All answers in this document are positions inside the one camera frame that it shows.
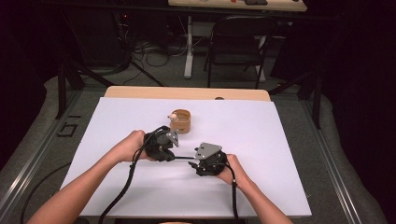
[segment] black chair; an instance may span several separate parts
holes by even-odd
[[[265,51],[275,33],[276,21],[269,17],[229,16],[220,19],[213,27],[208,53],[205,60],[207,87],[210,87],[212,64],[260,66],[255,89],[258,89],[260,73],[264,64]],[[259,46],[260,36],[266,36]]]

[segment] black handheld controller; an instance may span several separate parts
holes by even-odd
[[[146,133],[144,137],[144,148],[149,157],[156,161],[172,161],[175,154],[169,150],[173,145],[178,147],[176,131],[162,126],[152,133]]]
[[[227,155],[221,151],[221,146],[216,146],[209,143],[202,143],[195,149],[195,159],[199,163],[189,161],[189,165],[196,170],[196,174],[203,175],[218,175],[224,170],[227,164]]]

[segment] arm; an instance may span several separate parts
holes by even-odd
[[[28,223],[73,223],[107,173],[119,162],[132,161],[142,147],[145,133],[133,131],[111,148],[94,166],[77,177],[44,203]],[[143,151],[140,160],[148,159]]]
[[[244,193],[248,201],[256,211],[262,223],[291,223],[290,219],[280,211],[257,187],[257,185],[248,177],[248,174],[243,169],[242,165],[235,155],[227,155],[228,162],[230,163],[233,171],[237,187]],[[233,177],[228,168],[218,175],[218,178],[224,180],[226,183],[231,184]]]

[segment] white tabletop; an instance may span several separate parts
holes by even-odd
[[[191,131],[179,136],[177,156],[193,157],[202,142],[236,154],[259,188],[287,215],[310,216],[275,105],[247,100],[101,98],[63,186],[91,167],[131,130],[152,132],[169,125],[175,109],[191,112]],[[82,216],[100,216],[117,197],[129,173],[117,165],[93,194]],[[198,176],[186,161],[139,161],[131,187],[109,217],[233,217],[232,188],[213,176]],[[237,191],[240,217],[255,217]]]

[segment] dark curtain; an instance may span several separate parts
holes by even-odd
[[[0,169],[29,130],[46,97],[44,82],[57,63],[39,19],[24,1],[0,2]]]
[[[396,222],[395,22],[394,1],[371,1],[331,61],[323,82],[343,150],[389,223]],[[330,26],[297,24],[272,76],[290,80],[309,71],[332,32]]]

